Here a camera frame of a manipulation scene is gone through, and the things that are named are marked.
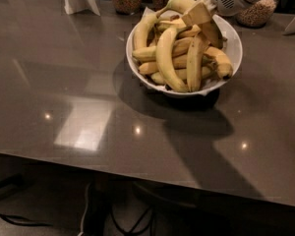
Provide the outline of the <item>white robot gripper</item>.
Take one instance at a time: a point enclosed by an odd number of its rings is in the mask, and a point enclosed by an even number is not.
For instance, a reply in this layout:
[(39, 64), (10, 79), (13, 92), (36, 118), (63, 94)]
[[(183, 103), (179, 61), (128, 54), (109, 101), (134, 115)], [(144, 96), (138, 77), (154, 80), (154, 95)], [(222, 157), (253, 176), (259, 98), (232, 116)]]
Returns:
[(204, 0), (196, 2), (181, 17), (186, 26), (200, 25), (203, 41), (213, 47), (221, 46), (221, 31), (212, 13), (234, 16), (251, 6), (251, 0)]

